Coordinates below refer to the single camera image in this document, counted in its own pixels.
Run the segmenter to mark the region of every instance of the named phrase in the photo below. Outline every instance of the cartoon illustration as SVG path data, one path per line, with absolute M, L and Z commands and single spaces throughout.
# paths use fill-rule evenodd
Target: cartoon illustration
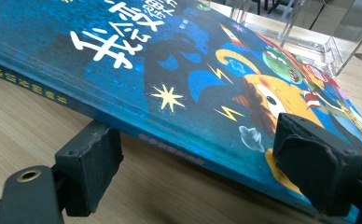
M 256 128 L 248 129 L 244 126 L 239 127 L 243 143 L 253 151 L 265 152 L 265 148 L 260 144 L 262 134 Z
M 339 125 L 347 127 L 348 130 L 354 130 L 353 134 L 362 139 L 362 118 L 354 111 L 354 109 L 346 102 L 347 96 L 344 94 L 338 84 L 330 77 L 325 76 L 320 70 L 309 65 L 303 65 L 305 82 L 309 85 L 311 92 L 318 97 L 321 112 L 332 116 Z M 337 129 L 344 135 L 342 128 Z
M 206 4 L 200 3 L 198 4 L 197 8 L 199 10 L 203 10 L 203 11 L 209 11 L 211 10 L 211 8 L 209 6 L 207 6 Z
M 299 115 L 323 127 L 304 98 L 305 91 L 277 77 L 247 75 L 243 83 L 244 94 L 233 98 L 252 111 L 252 121 L 274 136 L 280 113 Z
M 171 87 L 169 91 L 167 91 L 167 88 L 165 85 L 161 85 L 163 87 L 162 90 L 154 87 L 154 89 L 158 92 L 158 93 L 154 93 L 151 94 L 151 96 L 155 96 L 158 98 L 162 99 L 161 102 L 161 106 L 160 109 L 164 109 L 165 106 L 169 105 L 170 110 L 174 113 L 174 105 L 179 105 L 182 107 L 185 107 L 184 105 L 182 105 L 181 103 L 179 103 L 176 99 L 178 98 L 183 98 L 182 95 L 177 95 L 177 94 L 173 94 L 174 92 L 174 87 Z
M 267 50 L 262 53 L 262 56 L 265 64 L 279 77 L 295 84 L 302 82 L 303 76 L 299 69 L 279 49 L 268 46 Z
M 237 45 L 239 47 L 245 47 L 245 45 L 237 38 L 237 36 L 234 35 L 226 26 L 221 24 L 221 28 L 225 31 L 225 33 L 228 35 L 234 45 Z

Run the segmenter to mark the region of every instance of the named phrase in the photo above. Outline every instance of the yellow lightning bolt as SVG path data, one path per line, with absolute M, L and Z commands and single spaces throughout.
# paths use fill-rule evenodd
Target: yellow lightning bolt
M 234 111 L 234 110 L 232 110 L 232 109 L 229 109 L 229 108 L 227 108 L 227 107 L 225 107 L 225 106 L 221 106 L 221 108 L 225 111 L 225 113 L 222 113 L 221 111 L 216 110 L 216 109 L 214 109 L 214 110 L 215 110 L 216 112 L 220 113 L 221 115 L 227 117 L 228 119 L 232 119 L 232 120 L 234 120 L 234 121 L 237 121 L 237 119 L 236 119 L 231 113 L 245 117 L 243 114 L 241 114 L 241 113 L 239 113 L 239 112 L 237 112 L 237 111 Z
M 227 75 L 225 75 L 221 70 L 219 70 L 219 68 L 217 68 L 216 70 L 214 70 L 213 67 L 210 66 L 210 64 L 207 64 L 211 71 L 213 71 L 214 74 L 216 74 L 216 76 L 219 78 L 219 79 L 222 79 L 222 76 L 224 78 L 226 78 L 231 84 L 233 84 L 233 82 L 230 81 L 230 79 L 227 77 Z
M 154 87 L 155 90 L 159 92 L 159 94 L 151 94 L 151 96 L 155 96 L 162 99 L 160 109 L 163 109 L 165 106 L 169 105 L 170 110 L 172 110 L 172 112 L 174 113 L 174 105 L 185 107 L 184 105 L 175 100 L 178 98 L 182 98 L 183 96 L 173 94 L 174 87 L 172 87 L 170 91 L 167 91 L 166 86 L 164 86 L 163 84 L 161 84 L 161 86 L 163 87 L 163 90 L 159 90 L 158 88 Z

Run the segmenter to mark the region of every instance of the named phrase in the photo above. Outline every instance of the cartoon character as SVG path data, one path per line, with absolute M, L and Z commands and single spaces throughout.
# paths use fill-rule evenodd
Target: cartoon character
M 344 99 L 347 96 L 330 77 L 327 77 L 319 69 L 304 63 L 302 65 L 305 82 L 311 92 L 319 98 L 319 107 L 321 112 L 326 113 L 337 120 L 342 120 L 341 125 L 347 127 L 349 131 L 353 130 L 353 135 L 362 139 L 362 118 L 352 107 L 348 106 Z M 344 135 L 341 127 L 337 129 Z
M 305 91 L 290 85 L 277 77 L 266 75 L 247 75 L 243 80 L 243 94 L 233 98 L 234 101 L 251 110 L 251 120 L 272 138 L 275 134 L 280 113 L 295 114 L 311 120 L 323 127 L 318 117 L 306 102 Z M 265 152 L 265 158 L 275 179 L 285 187 L 300 193 L 289 179 L 276 167 L 272 149 Z
M 300 84 L 302 74 L 299 69 L 286 57 L 286 55 L 277 48 L 268 46 L 267 50 L 262 53 L 263 61 L 271 70 L 284 80 Z

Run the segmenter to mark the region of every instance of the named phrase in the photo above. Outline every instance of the yellow star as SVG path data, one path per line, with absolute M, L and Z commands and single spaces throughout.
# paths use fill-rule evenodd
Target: yellow star
M 163 84 L 161 84 L 161 86 L 163 87 L 163 90 L 159 90 L 158 88 L 154 87 L 155 90 L 159 92 L 159 94 L 151 94 L 151 96 L 162 99 L 160 109 L 163 109 L 166 105 L 169 105 L 170 110 L 172 110 L 172 112 L 174 113 L 174 105 L 180 105 L 182 107 L 185 107 L 184 105 L 175 100 L 178 98 L 182 98 L 183 96 L 173 94 L 174 87 L 172 87 L 170 91 L 167 91 L 167 88 Z

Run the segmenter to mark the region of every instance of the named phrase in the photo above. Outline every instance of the hardcover book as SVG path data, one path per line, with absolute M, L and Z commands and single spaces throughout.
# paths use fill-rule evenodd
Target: hardcover book
M 0 1 L 0 78 L 311 214 L 279 113 L 362 141 L 333 79 L 194 0 Z

